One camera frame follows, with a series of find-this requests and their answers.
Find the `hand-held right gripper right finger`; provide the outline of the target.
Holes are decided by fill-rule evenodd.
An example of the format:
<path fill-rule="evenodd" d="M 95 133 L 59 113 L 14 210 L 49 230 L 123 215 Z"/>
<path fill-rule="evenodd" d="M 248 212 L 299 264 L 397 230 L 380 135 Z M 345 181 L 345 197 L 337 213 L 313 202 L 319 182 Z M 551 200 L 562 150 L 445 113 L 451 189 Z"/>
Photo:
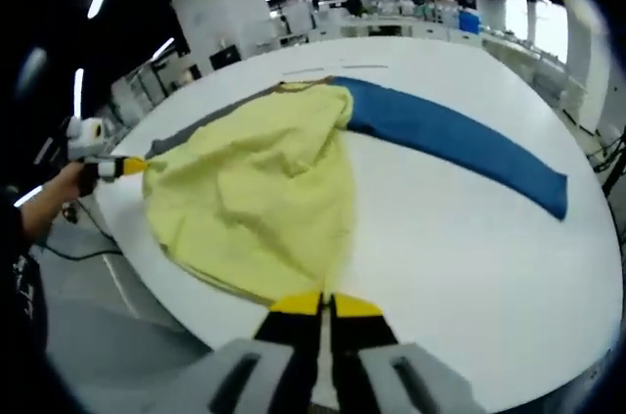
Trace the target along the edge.
<path fill-rule="evenodd" d="M 421 346 L 400 343 L 374 304 L 330 299 L 333 384 L 342 413 L 482 413 L 471 384 Z"/>

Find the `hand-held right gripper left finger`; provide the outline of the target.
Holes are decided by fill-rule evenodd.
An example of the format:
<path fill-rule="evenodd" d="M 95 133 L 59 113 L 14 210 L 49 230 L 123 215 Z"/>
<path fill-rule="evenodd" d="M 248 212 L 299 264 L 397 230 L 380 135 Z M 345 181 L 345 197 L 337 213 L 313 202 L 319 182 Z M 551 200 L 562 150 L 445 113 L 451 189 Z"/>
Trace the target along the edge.
<path fill-rule="evenodd" d="M 323 295 L 274 303 L 251 339 L 236 339 L 170 386 L 172 413 L 304 413 L 317 379 Z"/>

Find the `person's left hand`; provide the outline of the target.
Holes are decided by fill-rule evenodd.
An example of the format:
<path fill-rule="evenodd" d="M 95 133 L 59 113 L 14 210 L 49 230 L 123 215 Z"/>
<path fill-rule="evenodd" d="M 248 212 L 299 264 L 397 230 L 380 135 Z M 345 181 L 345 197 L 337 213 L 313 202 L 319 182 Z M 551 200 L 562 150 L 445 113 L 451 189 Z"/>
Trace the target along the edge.
<path fill-rule="evenodd" d="M 95 163 L 71 162 L 58 174 L 57 179 L 68 201 L 89 196 L 93 193 L 99 178 Z"/>

